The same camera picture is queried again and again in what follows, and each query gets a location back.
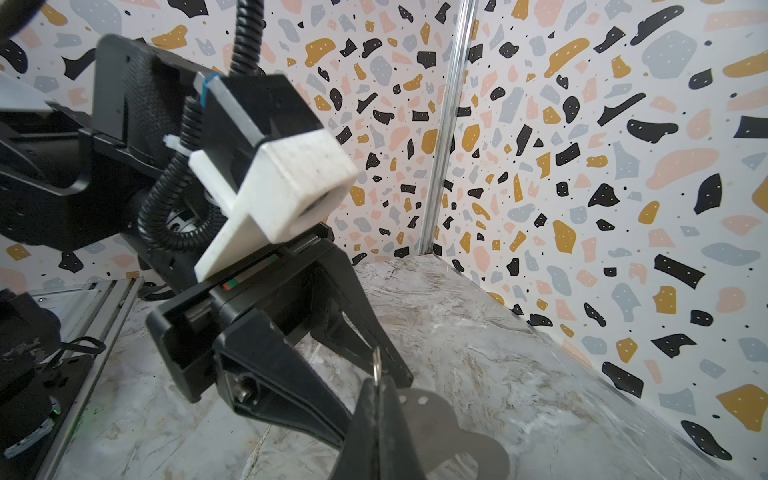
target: marble surface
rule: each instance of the marble surface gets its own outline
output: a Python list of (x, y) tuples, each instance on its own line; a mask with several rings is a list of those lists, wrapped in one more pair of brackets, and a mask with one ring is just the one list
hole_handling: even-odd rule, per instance
[[(356, 270), (414, 386), (497, 439), (510, 478), (732, 478), (438, 259)], [(134, 305), (58, 480), (327, 478), (330, 447), (234, 415), (215, 389), (184, 400), (144, 327), (152, 308)], [(353, 409), (366, 374), (309, 337), (298, 348)], [(473, 468), (462, 456), (429, 478), (474, 478)]]

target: gray marble floor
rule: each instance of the gray marble floor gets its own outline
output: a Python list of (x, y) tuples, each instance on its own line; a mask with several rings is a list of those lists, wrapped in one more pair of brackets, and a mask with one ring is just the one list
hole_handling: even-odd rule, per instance
[[(434, 257), (356, 267), (376, 315), (459, 425), (496, 438), (510, 478), (729, 478), (522, 319)], [(59, 480), (325, 479), (336, 452), (234, 415), (209, 389), (174, 387), (134, 306), (58, 471)], [(299, 348), (351, 409), (366, 375), (305, 338)], [(461, 457), (431, 480), (474, 478)]]

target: zip tie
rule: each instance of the zip tie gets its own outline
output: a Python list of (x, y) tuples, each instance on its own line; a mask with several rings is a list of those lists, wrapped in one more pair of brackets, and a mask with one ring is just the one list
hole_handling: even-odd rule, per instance
[(166, 147), (170, 148), (171, 150), (175, 150), (179, 152), (185, 157), (189, 157), (190, 155), (192, 155), (192, 150), (182, 145), (181, 140), (177, 135), (166, 135), (165, 137), (163, 137), (163, 142), (165, 142)]

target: silver metal frame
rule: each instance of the silver metal frame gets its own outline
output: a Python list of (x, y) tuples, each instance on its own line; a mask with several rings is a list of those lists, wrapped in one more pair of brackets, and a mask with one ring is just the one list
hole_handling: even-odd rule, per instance
[(435, 227), (440, 214), (442, 184), (448, 171), (451, 138), (456, 128), (456, 112), (458, 111), (459, 99), (462, 96), (464, 70), (467, 65), (472, 24), (475, 21), (477, 7), (478, 0), (462, 0), (458, 8), (453, 51), (448, 63), (448, 73), (445, 76), (445, 98), (438, 128), (437, 152), (435, 153), (435, 163), (432, 166), (432, 175), (429, 178), (429, 193), (427, 194), (426, 211), (422, 224), (424, 228), (422, 228), (419, 242), (416, 244), (418, 255), (429, 253), (432, 249), (432, 238), (435, 235)]
[[(104, 342), (107, 349), (96, 356), (91, 370), (85, 377), (83, 386), (80, 388), (78, 396), (67, 413), (56, 435), (56, 439), (53, 445), (51, 445), (51, 449), (48, 450), (48, 455), (46, 455), (35, 480), (52, 480), (55, 477), (58, 463), (61, 461), (67, 445), (69, 445), (80, 415), (91, 398), (91, 394), (101, 375), (101, 371), (104, 369), (107, 358), (109, 358), (112, 347), (131, 311), (131, 306), (136, 299), (139, 289), (144, 284), (144, 279), (123, 279), (103, 282), (103, 284), (101, 292), (99, 292), (98, 301), (92, 302), (96, 308), (89, 308), (90, 312), (86, 312), (86, 315), (79, 319), (77, 325), (72, 329), (72, 336), (73, 338), (77, 336), (92, 336)], [(52, 293), (50, 290), (39, 290), (34, 292), (34, 296), (40, 297)]]

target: metal corner post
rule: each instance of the metal corner post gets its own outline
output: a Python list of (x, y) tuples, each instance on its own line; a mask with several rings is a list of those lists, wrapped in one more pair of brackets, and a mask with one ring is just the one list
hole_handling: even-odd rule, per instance
[(475, 20), (478, 0), (461, 0), (456, 21), (453, 51), (448, 63), (448, 74), (445, 76), (445, 98), (443, 102), (440, 125), (438, 129), (437, 151), (432, 176), (429, 178), (424, 228), (416, 244), (418, 255), (424, 255), (432, 249), (432, 237), (440, 214), (440, 194), (448, 162), (451, 155), (451, 138), (456, 127), (456, 112), (464, 86), (464, 69), (467, 63), (469, 42), (472, 34), (472, 23)]

